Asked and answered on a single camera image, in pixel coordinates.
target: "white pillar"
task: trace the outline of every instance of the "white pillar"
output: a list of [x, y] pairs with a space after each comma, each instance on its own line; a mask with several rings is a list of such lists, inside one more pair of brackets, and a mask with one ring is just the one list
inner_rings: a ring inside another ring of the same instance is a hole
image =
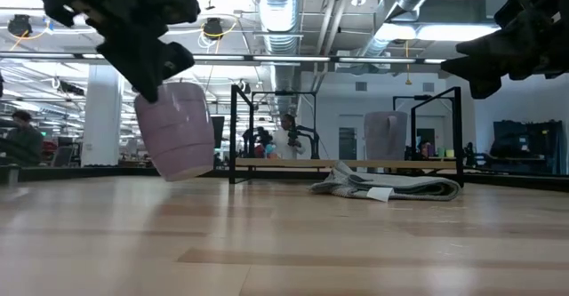
[[111, 66], [91, 65], [81, 165], [116, 165], [124, 78]]

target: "person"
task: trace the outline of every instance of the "person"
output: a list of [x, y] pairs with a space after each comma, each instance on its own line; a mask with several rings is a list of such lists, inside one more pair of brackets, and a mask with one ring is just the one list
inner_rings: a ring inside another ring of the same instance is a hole
[[297, 154], [303, 154], [306, 150], [299, 142], [298, 137], [291, 138], [291, 133], [296, 132], [294, 116], [285, 114], [281, 117], [281, 128], [273, 133], [275, 153], [281, 159], [296, 159]]
[[39, 164], [44, 136], [30, 124], [32, 116], [28, 112], [17, 110], [12, 114], [12, 120], [18, 126], [8, 132], [7, 144], [4, 144], [2, 151], [19, 164]]

